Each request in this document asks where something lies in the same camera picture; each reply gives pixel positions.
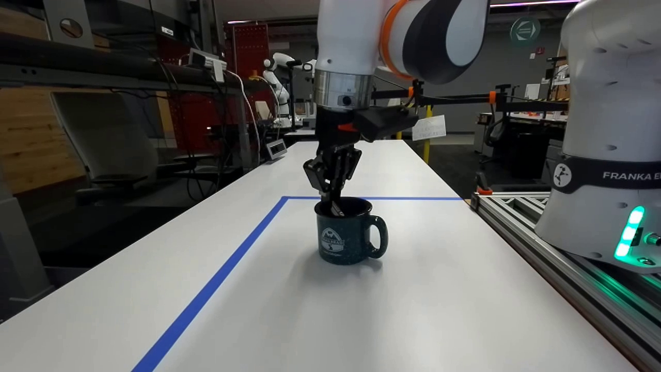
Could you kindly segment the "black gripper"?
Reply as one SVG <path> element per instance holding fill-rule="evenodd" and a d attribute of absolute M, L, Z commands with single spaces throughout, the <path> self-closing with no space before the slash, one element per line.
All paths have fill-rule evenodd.
<path fill-rule="evenodd" d="M 331 176 L 331 198 L 337 200 L 343 192 L 347 180 L 353 178 L 353 172 L 361 159 L 361 153 L 355 149 L 357 141 L 374 141 L 376 130 L 368 122 L 366 110 L 335 112 L 320 107 L 316 112 L 316 155 L 322 161 L 333 161 Z M 318 192 L 326 190 L 324 163 L 320 159 L 308 159 L 304 172 L 308 182 Z"/>

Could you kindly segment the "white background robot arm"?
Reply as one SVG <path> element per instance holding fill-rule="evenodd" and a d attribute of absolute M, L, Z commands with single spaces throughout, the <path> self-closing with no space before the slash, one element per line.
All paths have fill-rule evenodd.
<path fill-rule="evenodd" d="M 269 159 L 277 159 L 285 153 L 287 145 L 279 136 L 279 130 L 291 130 L 297 126 L 300 118 L 293 114 L 293 97 L 279 79 L 279 70 L 293 72 L 304 68 L 314 72 L 314 60 L 302 64 L 289 54 L 275 52 L 264 60 L 262 83 L 271 89 L 273 95 L 273 114 L 266 118 L 271 134 L 262 143 L 262 153 Z M 339 105 L 322 105 L 316 114 L 316 136 L 324 153 L 339 151 L 349 143 L 359 138 L 357 128 L 353 126 L 357 107 L 351 95 L 341 95 Z"/>

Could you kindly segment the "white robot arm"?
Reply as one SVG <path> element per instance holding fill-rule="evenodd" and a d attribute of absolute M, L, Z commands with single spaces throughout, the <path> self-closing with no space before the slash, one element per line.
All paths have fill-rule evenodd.
<path fill-rule="evenodd" d="M 661 0 L 570 0 L 558 27 L 570 101 L 535 234 L 632 273 L 661 271 Z M 316 155 L 304 172 L 335 205 L 355 145 L 415 124 L 426 85 L 483 60 L 494 0 L 318 0 Z"/>

